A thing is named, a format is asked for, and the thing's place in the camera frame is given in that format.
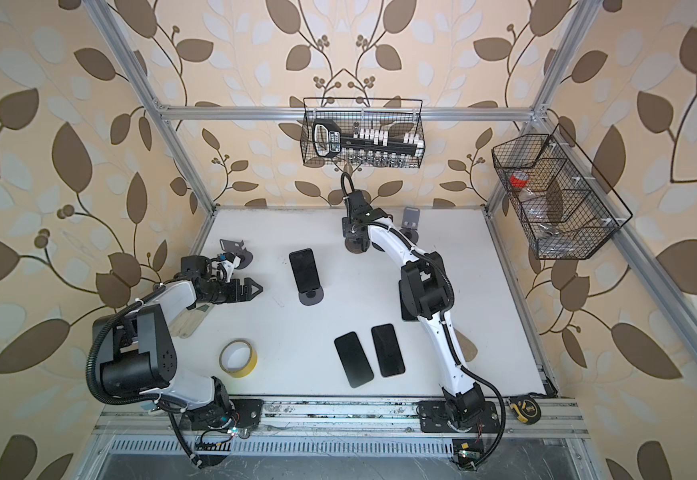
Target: white table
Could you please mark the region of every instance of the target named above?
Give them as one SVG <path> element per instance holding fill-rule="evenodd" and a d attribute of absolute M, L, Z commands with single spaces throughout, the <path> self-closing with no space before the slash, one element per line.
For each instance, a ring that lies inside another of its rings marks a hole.
<path fill-rule="evenodd" d="M 401 222 L 401 209 L 389 209 Z M 423 327 L 401 320 L 399 269 L 385 253 L 351 254 L 344 245 L 342 209 L 220 210 L 202 255 L 221 252 L 219 239 L 244 240 L 255 259 L 234 276 L 250 276 L 265 291 L 251 302 L 215 306 L 188 339 L 173 339 L 181 362 L 221 379 L 236 395 L 441 396 L 439 365 Z M 542 392 L 543 385 L 503 270 L 480 210 L 422 210 L 420 240 L 444 260 L 455 289 L 455 327 L 476 344 L 469 368 L 502 394 Z M 298 301 L 288 255 L 312 248 L 324 300 Z M 371 328 L 393 323 L 407 371 L 383 378 Z M 348 385 L 334 339 L 355 331 L 375 378 Z M 223 346 L 249 341 L 258 364 L 233 379 L 219 367 Z"/>

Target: phone stand base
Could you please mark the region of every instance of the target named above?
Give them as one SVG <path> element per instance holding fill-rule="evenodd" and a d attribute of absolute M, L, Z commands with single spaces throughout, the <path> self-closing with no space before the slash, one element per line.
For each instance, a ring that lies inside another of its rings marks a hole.
<path fill-rule="evenodd" d="M 298 299 L 305 306 L 316 305 L 324 299 L 324 290 L 321 287 L 306 293 L 298 293 Z"/>

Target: black wire basket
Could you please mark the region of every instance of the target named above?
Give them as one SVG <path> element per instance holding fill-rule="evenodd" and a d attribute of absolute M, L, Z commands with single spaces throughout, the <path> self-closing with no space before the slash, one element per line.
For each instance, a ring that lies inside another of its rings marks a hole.
<path fill-rule="evenodd" d="M 586 260 L 633 217 L 589 156 L 581 150 L 592 167 L 581 172 L 565 146 L 575 145 L 557 126 L 550 135 L 526 134 L 492 149 L 500 183 L 538 260 Z M 627 214 L 611 211 L 594 183 Z"/>
<path fill-rule="evenodd" d="M 422 100 L 410 98 L 304 98 L 303 164 L 420 168 L 422 108 Z"/>

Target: yellow and black tape measure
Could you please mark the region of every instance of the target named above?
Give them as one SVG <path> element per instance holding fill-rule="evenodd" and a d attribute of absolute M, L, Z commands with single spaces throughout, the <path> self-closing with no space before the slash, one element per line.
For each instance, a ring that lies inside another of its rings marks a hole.
<path fill-rule="evenodd" d="M 532 425 L 540 420 L 540 405 L 531 396 L 515 396 L 508 401 L 520 422 Z"/>

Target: red object in basket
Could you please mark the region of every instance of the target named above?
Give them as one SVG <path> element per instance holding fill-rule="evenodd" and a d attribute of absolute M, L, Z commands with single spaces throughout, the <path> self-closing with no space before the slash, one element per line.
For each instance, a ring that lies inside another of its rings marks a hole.
<path fill-rule="evenodd" d="M 529 182 L 529 175 L 521 170 L 516 170 L 511 174 L 511 178 L 508 179 L 511 186 L 517 190 L 521 190 L 526 187 Z"/>

